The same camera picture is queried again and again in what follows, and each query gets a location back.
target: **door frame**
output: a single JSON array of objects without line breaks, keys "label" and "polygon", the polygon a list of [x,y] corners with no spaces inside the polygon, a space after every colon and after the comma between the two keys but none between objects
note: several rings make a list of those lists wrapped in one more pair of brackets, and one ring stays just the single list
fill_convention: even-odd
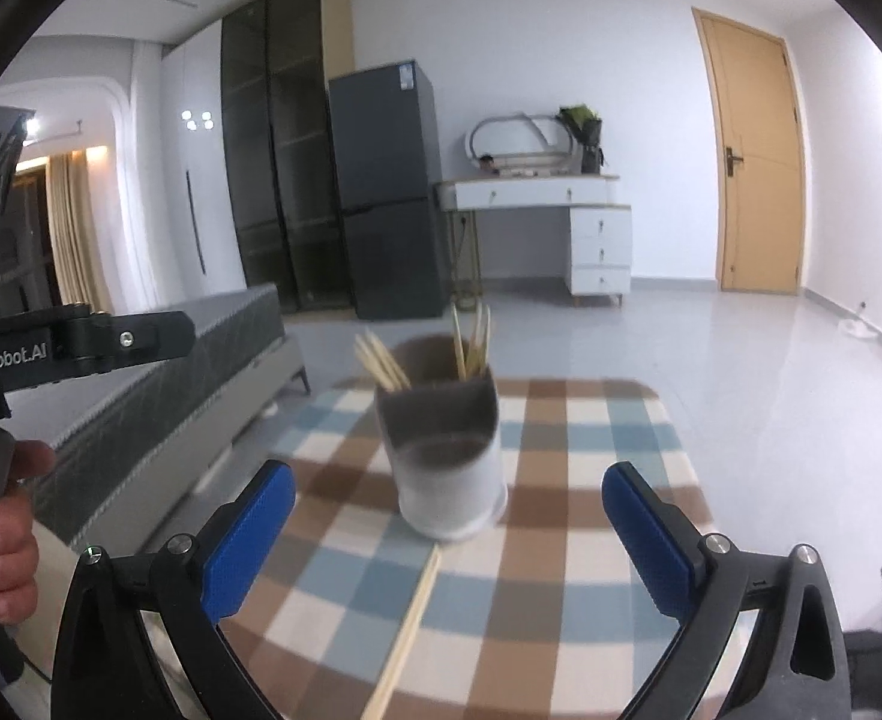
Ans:
[{"label": "door frame", "polygon": [[795,290],[801,289],[801,276],[804,269],[805,242],[807,241],[808,228],[808,161],[805,153],[804,145],[804,127],[802,127],[801,101],[798,98],[797,77],[794,74],[794,66],[791,61],[791,54],[788,50],[788,43],[785,39],[772,35],[764,30],[753,28],[746,23],[737,22],[734,19],[728,19],[708,10],[700,8],[692,8],[694,13],[694,23],[697,25],[697,36],[701,41],[701,50],[704,52],[705,70],[708,74],[708,86],[711,88],[711,107],[715,116],[715,140],[716,149],[718,150],[718,261],[716,261],[715,277],[718,279],[718,288],[721,290],[732,290],[732,287],[724,284],[726,242],[727,242],[727,205],[728,205],[728,185],[727,185],[727,167],[724,159],[724,133],[721,128],[721,104],[718,101],[718,84],[715,79],[715,63],[711,56],[711,49],[708,45],[708,33],[705,29],[705,20],[715,20],[716,22],[727,23],[736,26],[738,29],[744,29],[747,32],[754,33],[759,37],[770,40],[781,46],[785,58],[788,60],[788,78],[791,84],[791,99],[793,100],[794,109],[798,112],[797,123],[795,124],[798,136],[798,164],[801,166],[801,248],[798,251],[798,267],[797,279],[795,279]]}]

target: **gray cup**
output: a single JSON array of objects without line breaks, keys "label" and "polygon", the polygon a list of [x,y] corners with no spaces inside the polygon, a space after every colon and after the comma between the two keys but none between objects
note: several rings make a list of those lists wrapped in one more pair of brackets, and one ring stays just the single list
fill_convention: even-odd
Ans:
[{"label": "gray cup", "polygon": [[471,538],[507,503],[494,377],[488,368],[459,381],[451,336],[416,338],[393,351],[412,386],[378,389],[375,410],[401,515],[438,541]]}]

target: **refrigerator label sticker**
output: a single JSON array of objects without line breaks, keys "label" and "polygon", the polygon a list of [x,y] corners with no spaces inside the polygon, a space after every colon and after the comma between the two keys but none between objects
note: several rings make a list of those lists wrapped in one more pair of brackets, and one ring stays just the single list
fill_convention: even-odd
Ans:
[{"label": "refrigerator label sticker", "polygon": [[401,65],[398,71],[401,75],[401,90],[409,92],[414,88],[414,66],[407,63]]}]

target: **refrigerator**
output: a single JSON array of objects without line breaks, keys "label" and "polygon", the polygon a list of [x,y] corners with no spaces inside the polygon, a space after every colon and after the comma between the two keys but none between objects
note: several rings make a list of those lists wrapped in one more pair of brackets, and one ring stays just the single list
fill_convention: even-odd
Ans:
[{"label": "refrigerator", "polygon": [[411,60],[329,84],[341,220],[359,319],[440,317],[451,293],[434,93]]}]

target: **mattress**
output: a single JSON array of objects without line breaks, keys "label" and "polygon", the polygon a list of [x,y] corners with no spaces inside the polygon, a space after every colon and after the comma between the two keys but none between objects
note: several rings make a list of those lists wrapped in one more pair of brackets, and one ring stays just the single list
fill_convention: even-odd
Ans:
[{"label": "mattress", "polygon": [[1,427],[57,452],[54,471],[33,485],[35,517],[65,543],[142,457],[284,336],[273,285],[172,309],[194,320],[198,341],[188,357],[8,395],[12,418]]}]

